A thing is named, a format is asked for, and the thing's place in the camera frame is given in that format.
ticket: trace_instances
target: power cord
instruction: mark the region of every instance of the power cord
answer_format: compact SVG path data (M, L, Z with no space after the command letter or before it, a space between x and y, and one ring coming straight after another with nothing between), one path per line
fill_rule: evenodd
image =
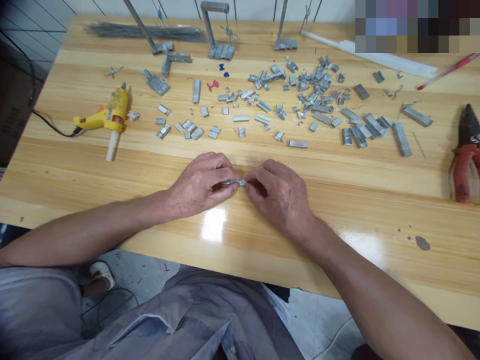
M2 29L0 29L0 34L2 34L9 42L11 42L11 44L16 47L16 49L23 54L23 56L27 59L28 61L28 64L30 66L30 77L31 77L31 91L30 91L30 99L28 100L28 107L31 108L33 103L34 103L34 100L35 100L35 89L36 89L36 86L37 84L35 83L36 81L36 76L35 76L35 68L34 68L34 64L32 62L32 60L27 56L27 54L20 48L20 46L17 45L17 43L15 43L15 41L13 41L10 36L8 36L5 31L3 31ZM40 119L42 119L49 127L51 127L53 130L55 130L58 134L64 136L64 137L67 137L67 138L73 138L75 137L76 135L78 135L81 131L82 131L82 128L81 127L76 127L75 130L70 134L70 135L67 135L63 132L61 132L59 129L57 129L57 127L55 125L53 125L51 122L49 122L46 118L44 118L42 115L40 115L37 111L35 111L33 108L31 109L31 112L35 115L37 115Z
M124 288L124 287L118 287L118 288L115 288L115 289L112 289L110 290L109 292L107 292L101 299L99 302L97 302L95 305L93 305L91 308L89 308L88 310L84 311L80 317L82 318L83 320L83 316L88 313L89 311L93 310L94 308L96 308L97 306L100 306L102 304L102 302L105 300L105 298L110 295L111 293L114 293L114 292L117 292L117 291L125 291L127 293L130 294L130 297L128 299L126 299L124 302L122 302L119 306L117 306L115 309L113 309L110 313L108 313L107 316L105 316L103 319L100 320L100 312L97 311L96 313L96 325L97 327L102 330L102 327L101 327L101 323L106 319L108 318L110 315L112 315L115 311L117 311L118 309L120 309L123 305L125 305L131 298L134 298L135 299L135 302L137 304L137 306L139 305L139 300L137 299L137 297L135 296L135 294L133 292L131 292L130 290Z
M328 344L328 346L325 348L325 350L322 350L320 353L318 353L317 355L315 355L311 360L316 360L316 359L319 359L323 354L327 353L335 344L335 342L337 341L337 339L339 338L340 336L340 333L342 332L342 330L344 329L345 326L347 326L347 324L353 320L353 317L350 317L347 321L345 321L341 326L340 328L338 329L338 331L336 332L335 336L333 337L332 341L330 342L330 344Z

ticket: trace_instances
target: hand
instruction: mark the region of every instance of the hand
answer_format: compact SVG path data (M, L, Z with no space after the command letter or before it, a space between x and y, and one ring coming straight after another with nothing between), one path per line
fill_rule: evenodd
M248 196L268 222L290 240L306 241L316 218L309 207L305 181L288 166L271 159L249 172L245 180ZM266 193L262 194L258 183Z
M161 199L157 197L155 202L157 208L161 203L161 214L157 215L156 223L191 217L217 206L229 199L239 184L218 190L213 186L225 180L240 179L223 153L208 152L197 156L168 190L157 193Z

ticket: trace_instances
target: white tile wall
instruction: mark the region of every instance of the white tile wall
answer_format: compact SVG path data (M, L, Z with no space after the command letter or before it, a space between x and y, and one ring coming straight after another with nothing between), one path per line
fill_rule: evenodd
M141 17L157 17L161 9L165 23L170 19L203 19L202 0L130 0ZM229 20L276 21L283 0L220 0L228 2ZM310 6L310 22L353 22L355 0L290 0L286 21L302 21ZM130 13L122 0L6 0L0 9L0 29L37 65L50 70L70 22L77 14L122 15ZM223 20L220 13L211 19ZM11 44L0 35L0 41Z

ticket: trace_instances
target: white shoe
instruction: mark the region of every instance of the white shoe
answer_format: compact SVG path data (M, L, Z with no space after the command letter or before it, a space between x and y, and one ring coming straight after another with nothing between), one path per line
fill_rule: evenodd
M116 284L115 278L112 275L112 272L110 271L110 268L105 261L96 261L92 265L90 265L90 275L92 276L93 280L99 278L107 278L108 281L110 281L110 287L108 288L108 290L113 288Z

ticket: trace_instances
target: forearm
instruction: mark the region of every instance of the forearm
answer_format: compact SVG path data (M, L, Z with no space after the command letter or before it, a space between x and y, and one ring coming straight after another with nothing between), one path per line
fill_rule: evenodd
M163 192L112 202L50 221L0 249L0 267L57 267L81 264L115 247L131 235L169 220L150 214Z
M428 307L359 255L323 221L303 248L340 293L368 344L383 359L473 359Z

